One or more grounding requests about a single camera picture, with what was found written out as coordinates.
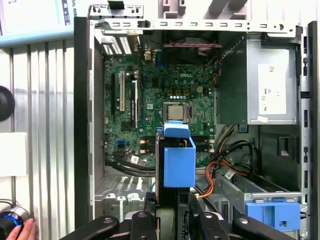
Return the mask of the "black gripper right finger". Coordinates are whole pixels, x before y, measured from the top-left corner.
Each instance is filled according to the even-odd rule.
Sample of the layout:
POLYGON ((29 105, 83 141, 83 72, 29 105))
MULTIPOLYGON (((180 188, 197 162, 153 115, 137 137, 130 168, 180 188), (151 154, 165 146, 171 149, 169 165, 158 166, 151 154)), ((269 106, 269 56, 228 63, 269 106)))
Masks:
POLYGON ((293 237, 252 217, 241 215, 232 223, 224 220, 214 202, 205 197, 204 211, 194 192, 190 194, 189 230, 192 240, 292 240, 293 237))

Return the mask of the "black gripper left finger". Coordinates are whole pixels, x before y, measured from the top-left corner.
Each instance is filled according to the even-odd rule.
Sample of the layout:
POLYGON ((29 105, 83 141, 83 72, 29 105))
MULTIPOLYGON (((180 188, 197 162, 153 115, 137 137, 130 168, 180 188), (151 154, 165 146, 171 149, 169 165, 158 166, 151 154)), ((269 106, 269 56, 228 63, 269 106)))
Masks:
POLYGON ((147 192, 144 209, 130 212, 123 221, 115 216, 100 216, 75 231, 63 240, 156 240, 155 193, 147 192))

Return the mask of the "person's hand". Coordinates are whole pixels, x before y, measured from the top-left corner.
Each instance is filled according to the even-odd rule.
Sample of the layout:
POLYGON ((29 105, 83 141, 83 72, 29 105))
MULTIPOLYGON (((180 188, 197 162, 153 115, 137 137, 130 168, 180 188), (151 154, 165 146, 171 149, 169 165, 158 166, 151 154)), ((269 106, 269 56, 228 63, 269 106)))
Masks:
POLYGON ((35 240, 36 239, 36 223, 33 218, 25 222, 24 227, 16 226, 8 235, 6 240, 35 240))

